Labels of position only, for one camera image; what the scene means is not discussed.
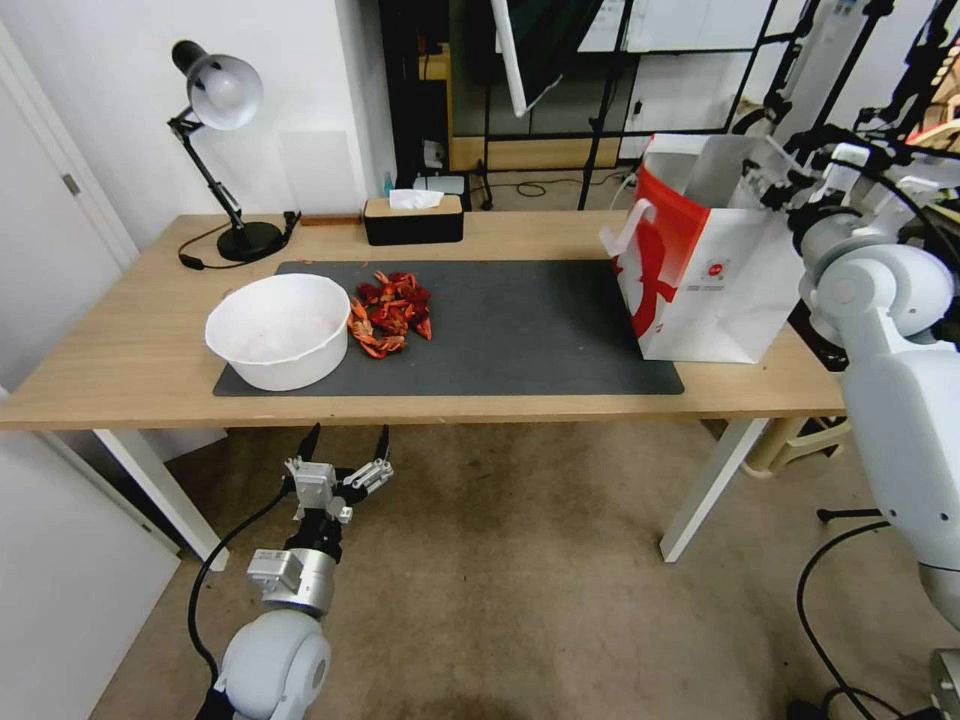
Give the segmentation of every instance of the door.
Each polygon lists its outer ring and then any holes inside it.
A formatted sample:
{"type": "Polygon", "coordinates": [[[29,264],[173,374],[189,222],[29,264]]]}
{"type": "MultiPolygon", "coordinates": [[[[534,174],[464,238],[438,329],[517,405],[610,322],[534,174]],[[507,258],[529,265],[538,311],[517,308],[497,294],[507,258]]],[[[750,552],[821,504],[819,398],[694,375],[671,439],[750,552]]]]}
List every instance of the door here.
{"type": "MultiPolygon", "coordinates": [[[[0,385],[13,389],[121,268],[23,114],[4,60],[0,385]]],[[[0,432],[4,718],[86,718],[178,563],[80,467],[41,436],[0,432]]]]}
{"type": "Polygon", "coordinates": [[[0,82],[0,384],[15,389],[120,277],[0,82]]]}

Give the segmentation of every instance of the black desk lamp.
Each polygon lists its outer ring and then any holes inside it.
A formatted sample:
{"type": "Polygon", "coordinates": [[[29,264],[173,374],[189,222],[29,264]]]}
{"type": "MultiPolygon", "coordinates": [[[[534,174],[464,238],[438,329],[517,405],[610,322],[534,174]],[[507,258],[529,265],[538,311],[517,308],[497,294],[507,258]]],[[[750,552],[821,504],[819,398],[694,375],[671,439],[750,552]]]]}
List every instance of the black desk lamp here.
{"type": "Polygon", "coordinates": [[[214,179],[190,144],[190,135],[204,125],[215,130],[233,130],[250,122],[263,97],[260,76],[243,60],[230,55],[209,55],[190,40],[173,46],[173,62],[187,76],[190,105],[167,124],[230,218],[230,229],[217,239],[217,250],[227,260],[241,262],[275,253],[286,244],[280,229],[270,223],[243,222],[239,203],[223,183],[214,179]],[[187,119],[191,113],[196,120],[187,119]]]}

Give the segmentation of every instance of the white bowl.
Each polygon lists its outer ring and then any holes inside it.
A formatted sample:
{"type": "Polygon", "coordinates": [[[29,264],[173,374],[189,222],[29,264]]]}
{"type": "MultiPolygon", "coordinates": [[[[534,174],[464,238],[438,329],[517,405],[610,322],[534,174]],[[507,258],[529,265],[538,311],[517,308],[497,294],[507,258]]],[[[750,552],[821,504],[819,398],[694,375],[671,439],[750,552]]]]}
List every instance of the white bowl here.
{"type": "Polygon", "coordinates": [[[330,278],[291,273],[244,285],[207,317],[207,347],[262,390],[326,377],[347,352],[350,298],[330,278]]]}

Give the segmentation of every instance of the lamp shade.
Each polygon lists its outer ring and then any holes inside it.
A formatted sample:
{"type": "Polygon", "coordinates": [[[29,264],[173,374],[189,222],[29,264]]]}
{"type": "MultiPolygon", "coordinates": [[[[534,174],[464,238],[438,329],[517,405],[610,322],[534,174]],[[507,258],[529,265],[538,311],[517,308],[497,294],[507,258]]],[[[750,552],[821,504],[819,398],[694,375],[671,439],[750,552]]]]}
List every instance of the lamp shade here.
{"type": "Polygon", "coordinates": [[[230,55],[210,55],[190,40],[173,46],[173,62],[187,76],[190,106],[204,125],[233,130],[256,114],[263,83],[249,63],[230,55]]]}

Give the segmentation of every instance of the tissue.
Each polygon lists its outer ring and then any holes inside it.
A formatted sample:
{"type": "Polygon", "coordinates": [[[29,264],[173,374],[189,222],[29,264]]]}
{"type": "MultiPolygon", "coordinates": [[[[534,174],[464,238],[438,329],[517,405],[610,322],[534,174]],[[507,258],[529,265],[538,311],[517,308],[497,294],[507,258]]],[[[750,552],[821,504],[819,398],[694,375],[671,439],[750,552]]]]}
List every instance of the tissue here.
{"type": "Polygon", "coordinates": [[[443,199],[439,190],[391,190],[390,209],[424,210],[436,207],[443,199]]]}

